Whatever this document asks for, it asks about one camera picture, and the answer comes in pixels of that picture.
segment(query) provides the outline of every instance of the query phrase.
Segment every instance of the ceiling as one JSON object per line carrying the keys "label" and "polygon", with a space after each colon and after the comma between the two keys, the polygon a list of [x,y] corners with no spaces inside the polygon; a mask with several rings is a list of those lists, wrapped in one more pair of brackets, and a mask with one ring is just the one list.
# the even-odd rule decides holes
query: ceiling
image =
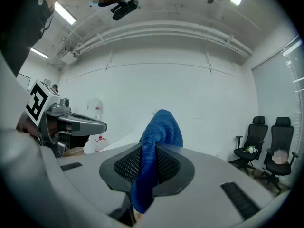
{"label": "ceiling", "polygon": [[73,25],[54,13],[50,28],[34,46],[49,56],[40,57],[52,67],[62,69],[65,63],[57,57],[64,44],[75,46],[97,33],[123,25],[152,21],[177,20],[207,26],[227,35],[254,50],[255,46],[271,32],[282,12],[274,0],[242,0],[239,6],[229,0],[138,0],[139,8],[119,21],[112,20],[110,11],[115,5],[101,8],[91,0],[59,0],[77,20]]}

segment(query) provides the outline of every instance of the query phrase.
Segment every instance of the white container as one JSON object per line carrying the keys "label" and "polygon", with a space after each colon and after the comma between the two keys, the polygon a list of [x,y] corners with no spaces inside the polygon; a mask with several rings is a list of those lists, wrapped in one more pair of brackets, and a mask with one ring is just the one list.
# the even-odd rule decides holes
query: white container
{"label": "white container", "polygon": [[95,139],[95,152],[99,152],[108,146],[108,141],[102,136],[99,136],[98,139]]}

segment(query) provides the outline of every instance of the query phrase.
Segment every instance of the blue cloth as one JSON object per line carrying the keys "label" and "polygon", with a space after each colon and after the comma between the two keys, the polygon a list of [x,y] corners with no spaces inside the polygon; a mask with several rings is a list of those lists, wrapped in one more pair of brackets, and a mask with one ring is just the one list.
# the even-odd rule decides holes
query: blue cloth
{"label": "blue cloth", "polygon": [[132,185],[131,199],[134,208],[144,214],[152,204],[152,189],[158,184],[155,143],[183,147],[180,128],[173,115],[159,110],[142,133],[140,173]]}

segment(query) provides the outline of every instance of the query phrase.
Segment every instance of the person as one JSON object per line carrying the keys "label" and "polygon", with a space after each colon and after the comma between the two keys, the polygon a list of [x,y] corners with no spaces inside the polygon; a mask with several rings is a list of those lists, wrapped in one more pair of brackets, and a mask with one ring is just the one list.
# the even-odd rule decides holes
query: person
{"label": "person", "polygon": [[55,90],[58,93],[58,85],[53,84],[52,89]]}
{"label": "person", "polygon": [[[5,0],[1,1],[1,7],[6,7]],[[45,30],[52,21],[57,0],[14,0],[9,9],[4,9],[5,23],[0,23],[0,50],[17,77],[23,63],[29,55],[31,48],[40,40]],[[98,0],[104,6],[121,0]],[[51,132],[57,130],[56,121],[49,123]],[[20,132],[38,136],[36,127],[29,116],[24,112],[16,128]]]}

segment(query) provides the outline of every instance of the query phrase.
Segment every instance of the black office chair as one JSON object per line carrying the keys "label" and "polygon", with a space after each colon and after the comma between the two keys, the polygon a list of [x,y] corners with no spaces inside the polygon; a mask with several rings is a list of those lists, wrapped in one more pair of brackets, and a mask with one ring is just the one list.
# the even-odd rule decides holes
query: black office chair
{"label": "black office chair", "polygon": [[271,148],[267,149],[267,155],[264,160],[264,164],[266,165],[266,169],[271,172],[269,175],[266,172],[262,173],[262,176],[255,177],[257,179],[267,180],[269,184],[270,182],[275,185],[277,189],[279,189],[278,194],[281,192],[281,188],[278,185],[279,177],[278,176],[286,176],[291,173],[291,165],[294,162],[295,157],[298,155],[295,152],[292,152],[293,158],[290,163],[285,164],[276,164],[272,160],[272,156],[274,152],[278,149],[285,150],[287,154],[289,154],[291,140],[294,134],[294,127],[291,126],[289,117],[278,117],[276,119],[275,125],[271,127]]}
{"label": "black office chair", "polygon": [[[263,140],[268,130],[268,126],[265,125],[265,118],[263,116],[256,116],[252,123],[253,124],[250,124],[248,128],[248,136],[244,144],[244,148],[239,147],[240,140],[243,136],[236,136],[236,138],[238,138],[238,146],[237,149],[234,150],[234,154],[241,158],[241,163],[237,168],[244,168],[247,175],[249,175],[247,168],[255,170],[253,166],[249,165],[249,162],[258,160],[262,151],[262,145],[264,143]],[[249,146],[254,146],[256,149],[258,149],[257,153],[251,154],[246,152],[245,148],[248,148]]]}

